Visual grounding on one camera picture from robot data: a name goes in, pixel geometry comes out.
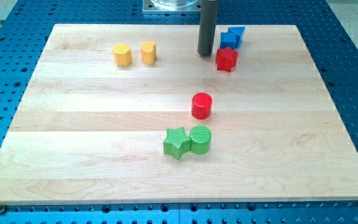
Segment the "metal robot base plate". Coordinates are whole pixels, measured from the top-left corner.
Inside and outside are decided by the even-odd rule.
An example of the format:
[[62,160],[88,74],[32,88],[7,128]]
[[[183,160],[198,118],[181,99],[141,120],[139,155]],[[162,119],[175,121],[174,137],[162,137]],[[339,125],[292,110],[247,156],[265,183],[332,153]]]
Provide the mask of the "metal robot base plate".
[[201,0],[143,0],[143,11],[199,11]]

